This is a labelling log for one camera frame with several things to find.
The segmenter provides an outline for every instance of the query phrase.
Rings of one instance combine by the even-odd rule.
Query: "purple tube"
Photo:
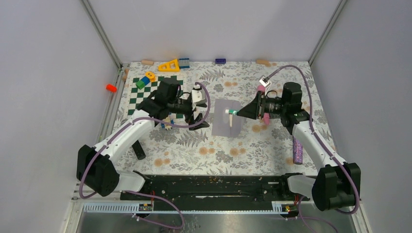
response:
[[[295,137],[293,137],[293,163],[303,163],[303,146]]]

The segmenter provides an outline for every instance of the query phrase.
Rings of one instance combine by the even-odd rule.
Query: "gray floor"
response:
[[[356,232],[352,218],[330,210],[320,212],[310,204],[302,205],[304,216],[321,217],[332,222],[339,232]],[[302,220],[278,220],[279,215],[184,215],[186,224],[181,230],[169,230],[146,222],[137,222],[129,214],[83,213],[79,223],[78,233],[305,233],[310,230]],[[179,215],[152,214],[150,220],[165,224],[180,225]],[[307,220],[308,224],[318,233],[334,233],[326,223]]]

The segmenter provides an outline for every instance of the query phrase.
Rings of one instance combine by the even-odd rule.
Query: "green and white checkered board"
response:
[[[160,81],[162,81],[164,78],[172,78],[176,79],[182,90],[184,90],[184,83],[183,83],[183,76],[182,75],[171,75],[171,76],[159,76],[156,74],[156,82],[148,83],[144,88],[139,90],[139,88],[136,86],[136,83],[140,80],[140,78],[135,78],[135,77],[130,77],[129,81],[129,93],[127,95],[129,99],[129,108],[125,110],[125,114],[128,116],[131,116],[137,106],[145,100],[152,91],[157,90],[157,86],[160,84]],[[171,114],[170,118],[175,120],[175,119],[181,119],[182,121],[184,120],[183,114]]]

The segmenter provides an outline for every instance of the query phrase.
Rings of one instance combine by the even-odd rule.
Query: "leaf pattern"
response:
[[[141,63],[131,63],[128,79],[141,77],[146,71],[159,74],[156,70],[161,63],[147,67]],[[191,62],[189,69],[178,74],[187,82],[184,91],[192,89],[191,83],[201,82],[207,86],[211,98],[211,109],[206,121],[209,128],[197,131],[172,128],[166,131],[159,126],[139,138],[146,158],[137,160],[132,148],[123,155],[116,169],[143,174],[175,175],[281,175],[287,172],[302,172],[307,175],[317,174],[316,168],[306,153],[303,164],[293,165],[292,136],[281,126],[279,119],[271,119],[265,126],[259,120],[246,119],[240,135],[236,138],[212,136],[211,130],[215,117],[214,103],[217,99],[238,100],[243,106],[256,94],[261,75],[268,75],[276,68],[293,64],[300,67],[308,79],[313,101],[313,120],[320,134],[333,145],[325,113],[316,90],[316,83],[307,62],[277,62],[276,66],[266,67],[254,62],[228,62],[216,65],[213,62]],[[304,82],[293,68],[276,74],[272,79],[271,89],[282,90],[286,82],[297,82],[302,86],[302,102],[309,106],[309,98]],[[114,130],[127,120],[124,117],[128,109],[129,87],[126,85],[120,100]],[[197,108],[204,113],[204,108]]]

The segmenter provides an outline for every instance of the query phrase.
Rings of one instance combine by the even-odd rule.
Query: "gray wall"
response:
[[[412,228],[412,1],[349,1],[312,66],[374,233]]]
[[[123,62],[305,61],[339,0],[90,0]]]
[[[79,1],[0,1],[0,232],[55,233],[116,68]]]

